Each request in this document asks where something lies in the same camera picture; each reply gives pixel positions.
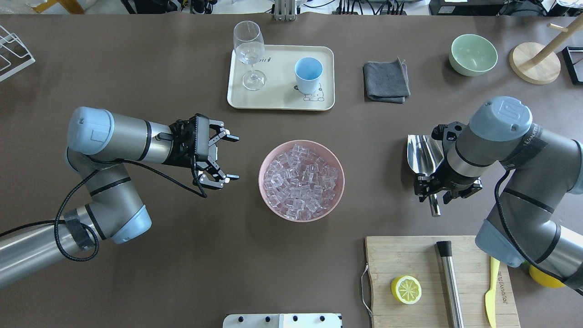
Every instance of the metal scoop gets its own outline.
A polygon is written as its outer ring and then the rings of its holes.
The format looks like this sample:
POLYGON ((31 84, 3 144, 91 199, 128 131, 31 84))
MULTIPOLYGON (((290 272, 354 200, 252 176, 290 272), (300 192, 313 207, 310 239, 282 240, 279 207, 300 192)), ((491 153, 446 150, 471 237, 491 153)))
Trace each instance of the metal scoop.
MULTIPOLYGON (((409 134, 407 137, 407 161, 413 172, 423 175, 433 174, 443 160, 443 151, 429 135, 409 134)), ((429 195, 431 216, 441 216, 439 204, 435 194, 429 195)))

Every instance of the lemon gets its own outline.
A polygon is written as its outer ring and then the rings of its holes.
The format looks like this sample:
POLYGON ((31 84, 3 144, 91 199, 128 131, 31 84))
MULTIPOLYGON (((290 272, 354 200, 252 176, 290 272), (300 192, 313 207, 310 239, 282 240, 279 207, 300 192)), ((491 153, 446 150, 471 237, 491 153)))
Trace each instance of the lemon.
POLYGON ((415 304, 421 298, 421 284, 410 275, 400 275, 391 282, 391 292, 397 301, 415 304))
POLYGON ((528 273, 531 275, 532 279, 538 282, 540 285, 550 288, 561 288, 565 287, 565 285, 560 282, 558 279, 555 279, 548 274, 540 271, 539 269, 535 268, 534 266, 528 267, 528 273))

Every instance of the folded towel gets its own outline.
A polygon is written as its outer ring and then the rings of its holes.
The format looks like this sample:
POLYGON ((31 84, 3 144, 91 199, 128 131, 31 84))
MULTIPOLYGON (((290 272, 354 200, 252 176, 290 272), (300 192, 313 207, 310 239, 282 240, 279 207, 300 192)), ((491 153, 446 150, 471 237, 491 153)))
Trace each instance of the folded towel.
POLYGON ((363 71, 366 94, 371 100, 402 104, 411 95, 407 67, 399 58, 394 62, 369 61, 363 71))

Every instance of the brown table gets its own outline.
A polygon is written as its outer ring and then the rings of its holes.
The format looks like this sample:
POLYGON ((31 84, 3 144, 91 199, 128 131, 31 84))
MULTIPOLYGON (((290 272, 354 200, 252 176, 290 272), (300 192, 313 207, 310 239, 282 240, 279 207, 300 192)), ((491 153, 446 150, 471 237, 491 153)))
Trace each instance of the brown table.
MULTIPOLYGON (((535 86, 510 69, 507 54, 526 41, 547 43, 570 18, 332 16, 295 22, 256 15, 2 16, 37 62, 0 83, 0 231, 55 215, 79 181, 63 161, 66 128, 78 106, 170 124, 196 112, 223 120, 241 141, 219 146, 219 163, 241 175, 198 198, 136 167, 128 168, 153 220, 123 245, 101 244, 87 263, 63 260, 0 291, 1 327, 220 327, 228 313, 339 312, 344 327, 370 324, 359 293, 369 235, 474 235, 493 205, 503 170, 484 190, 442 206, 432 218, 413 194, 404 160, 408 134, 467 122, 487 99, 521 99, 535 122, 583 140, 583 89, 563 67, 535 86), (326 112, 240 110, 226 100, 233 26, 259 23, 269 44, 327 46, 335 53, 336 104, 326 112), (497 66, 467 78, 450 67, 456 36, 476 33, 497 48, 497 66), (366 61, 406 60, 405 104, 370 102, 366 61), (326 218, 295 224, 263 203, 257 174, 265 155, 293 139, 334 151, 346 173, 342 201, 326 218)), ((567 45, 583 44, 583 33, 567 45)), ((188 170, 155 166, 188 183, 188 170)), ((80 191, 70 207, 90 201, 80 191)), ((583 232, 583 201, 567 195, 553 218, 583 232)), ((523 327, 577 327, 583 299, 544 289, 511 270, 523 327)))

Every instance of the wine glass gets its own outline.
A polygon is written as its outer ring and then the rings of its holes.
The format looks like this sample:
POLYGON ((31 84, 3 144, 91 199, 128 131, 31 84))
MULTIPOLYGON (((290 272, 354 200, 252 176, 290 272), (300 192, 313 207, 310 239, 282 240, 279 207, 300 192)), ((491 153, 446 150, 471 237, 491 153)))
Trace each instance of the wine glass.
POLYGON ((260 90, 265 85, 266 77, 253 65, 263 58, 265 45, 263 35, 257 23, 250 20, 240 22, 233 30, 233 47, 237 58, 243 64, 251 64, 251 70, 243 75, 243 85, 249 90, 260 90))

